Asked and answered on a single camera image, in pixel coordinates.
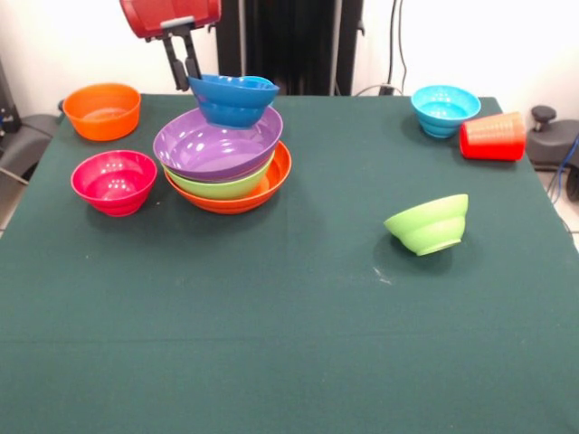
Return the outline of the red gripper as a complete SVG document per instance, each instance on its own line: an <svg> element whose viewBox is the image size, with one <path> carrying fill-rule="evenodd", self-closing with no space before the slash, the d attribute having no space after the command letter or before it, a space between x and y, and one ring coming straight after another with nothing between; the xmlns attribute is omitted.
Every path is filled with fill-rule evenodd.
<svg viewBox="0 0 579 434"><path fill-rule="evenodd" d="M169 29L187 26L180 30L186 50L185 67L189 77L202 77L190 29L217 23L222 15L220 0L120 0L119 3L139 39L160 38ZM176 57L171 38L165 37L162 42L176 89L189 90L185 67Z"/></svg>

